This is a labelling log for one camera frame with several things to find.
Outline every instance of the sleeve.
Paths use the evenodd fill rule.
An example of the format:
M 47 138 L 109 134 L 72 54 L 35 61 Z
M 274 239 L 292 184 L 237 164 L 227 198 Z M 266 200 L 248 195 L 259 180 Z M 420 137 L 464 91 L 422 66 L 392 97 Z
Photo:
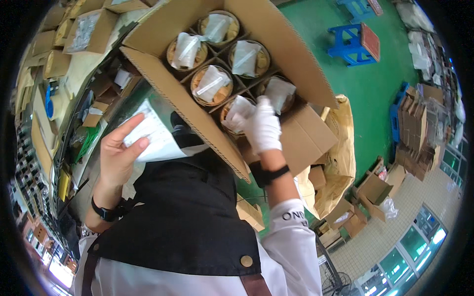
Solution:
M 88 255 L 87 250 L 98 236 L 99 233 L 92 232 L 86 225 L 82 226 L 81 239 L 79 240 L 79 254 L 81 255 L 81 259 L 79 260 L 79 267 L 73 282 L 74 295 L 81 295 L 82 293 L 82 278 L 84 277 L 84 265 Z
M 315 233 L 308 228 L 301 200 L 286 200 L 271 210 L 262 246 L 283 267 L 288 295 L 322 295 Z

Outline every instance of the metal button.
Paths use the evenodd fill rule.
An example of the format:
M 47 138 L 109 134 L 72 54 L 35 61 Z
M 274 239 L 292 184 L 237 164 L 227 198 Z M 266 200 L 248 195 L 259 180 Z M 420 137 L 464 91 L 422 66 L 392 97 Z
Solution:
M 245 267 L 251 267 L 254 261 L 252 260 L 252 257 L 245 255 L 240 258 L 240 264 L 242 264 Z

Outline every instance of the green floor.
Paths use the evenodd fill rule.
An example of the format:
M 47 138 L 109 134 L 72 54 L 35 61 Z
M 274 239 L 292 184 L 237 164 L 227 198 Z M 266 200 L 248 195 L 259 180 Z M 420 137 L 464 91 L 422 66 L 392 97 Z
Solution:
M 280 6 L 318 60 L 335 94 L 346 95 L 354 117 L 356 182 L 378 155 L 387 162 L 392 149 L 389 106 L 403 81 L 418 82 L 408 50 L 408 37 L 396 8 L 388 0 L 378 0 L 383 15 L 365 23 L 381 43 L 381 60 L 377 64 L 347 68 L 340 58 L 331 58 L 326 50 L 334 43 L 329 27 L 349 25 L 352 16 L 334 0 L 296 0 Z M 243 197 L 257 197 L 262 191 L 256 185 L 240 181 L 237 190 Z M 268 207 L 263 198 L 250 203 L 262 206 L 268 225 Z

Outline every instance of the black watch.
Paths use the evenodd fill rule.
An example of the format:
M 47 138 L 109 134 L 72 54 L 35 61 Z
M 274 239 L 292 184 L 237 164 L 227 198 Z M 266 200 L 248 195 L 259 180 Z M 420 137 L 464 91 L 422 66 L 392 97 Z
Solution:
M 288 165 L 285 165 L 277 171 L 264 170 L 259 161 L 249 165 L 250 170 L 255 178 L 255 182 L 260 188 L 264 188 L 272 183 L 273 180 L 283 176 L 290 171 Z
M 109 210 L 102 207 L 98 207 L 94 203 L 94 196 L 92 196 L 91 205 L 92 205 L 92 208 L 94 209 L 94 212 L 96 212 L 97 215 L 99 215 L 102 220 L 107 221 L 107 222 L 113 222 L 117 220 L 119 217 L 122 217 L 123 215 L 128 213 L 126 208 L 122 205 L 124 201 L 125 200 L 122 198 L 116 208 Z

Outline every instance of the black apron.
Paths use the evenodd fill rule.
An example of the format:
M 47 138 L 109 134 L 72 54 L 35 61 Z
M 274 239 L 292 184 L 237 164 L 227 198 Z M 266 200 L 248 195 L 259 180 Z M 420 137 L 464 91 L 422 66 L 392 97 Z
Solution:
M 253 228 L 236 210 L 234 175 L 211 149 L 149 162 L 130 212 L 88 249 L 82 295 L 98 258 L 190 275 L 238 276 L 249 295 L 270 295 Z

